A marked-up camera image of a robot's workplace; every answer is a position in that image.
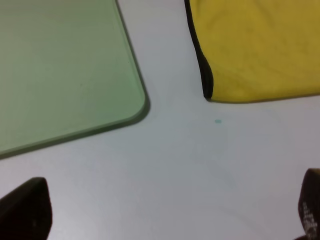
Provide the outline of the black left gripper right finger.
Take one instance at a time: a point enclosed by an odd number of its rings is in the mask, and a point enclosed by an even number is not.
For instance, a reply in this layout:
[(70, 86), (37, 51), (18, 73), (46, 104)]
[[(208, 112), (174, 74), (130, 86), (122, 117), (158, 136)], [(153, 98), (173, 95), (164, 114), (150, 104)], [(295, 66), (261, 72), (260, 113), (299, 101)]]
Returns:
[(309, 168), (303, 178), (298, 214), (304, 235), (296, 240), (320, 239), (320, 169)]

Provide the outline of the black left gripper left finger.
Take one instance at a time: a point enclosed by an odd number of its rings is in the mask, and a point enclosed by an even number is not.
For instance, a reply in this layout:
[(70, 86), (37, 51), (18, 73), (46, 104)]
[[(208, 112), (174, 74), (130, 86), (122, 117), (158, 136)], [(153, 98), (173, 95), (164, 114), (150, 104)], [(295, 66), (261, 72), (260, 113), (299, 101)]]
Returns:
[(2, 240), (46, 240), (53, 223), (47, 180), (33, 177), (0, 199)]

